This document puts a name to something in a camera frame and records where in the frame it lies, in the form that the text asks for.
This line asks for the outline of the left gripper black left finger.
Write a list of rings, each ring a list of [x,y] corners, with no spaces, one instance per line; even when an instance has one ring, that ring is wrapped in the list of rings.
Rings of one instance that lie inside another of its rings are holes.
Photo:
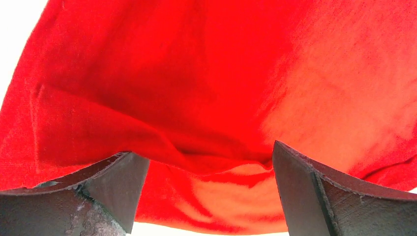
[[[120,152],[34,188],[0,193],[3,236],[131,233],[149,160]]]

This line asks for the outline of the red t shirt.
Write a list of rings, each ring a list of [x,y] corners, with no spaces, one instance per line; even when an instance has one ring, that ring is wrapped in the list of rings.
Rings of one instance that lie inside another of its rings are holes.
[[[416,1],[50,0],[1,108],[0,187],[128,150],[150,159],[136,221],[281,232],[277,140],[414,189]]]

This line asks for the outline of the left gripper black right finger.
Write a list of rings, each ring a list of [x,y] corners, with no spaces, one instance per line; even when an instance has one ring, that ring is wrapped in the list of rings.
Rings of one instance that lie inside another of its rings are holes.
[[[279,141],[272,160],[290,235],[416,235],[416,194],[350,176]]]

